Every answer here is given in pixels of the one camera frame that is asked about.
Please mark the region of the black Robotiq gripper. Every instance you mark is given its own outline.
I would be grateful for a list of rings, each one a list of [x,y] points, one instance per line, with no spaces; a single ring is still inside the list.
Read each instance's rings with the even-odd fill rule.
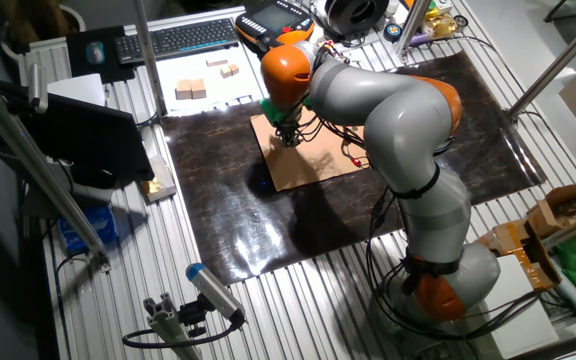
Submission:
[[[275,122],[275,128],[280,131],[281,139],[284,142],[289,140],[289,146],[295,148],[299,145],[299,134],[297,131],[301,124],[300,116],[283,116]]]

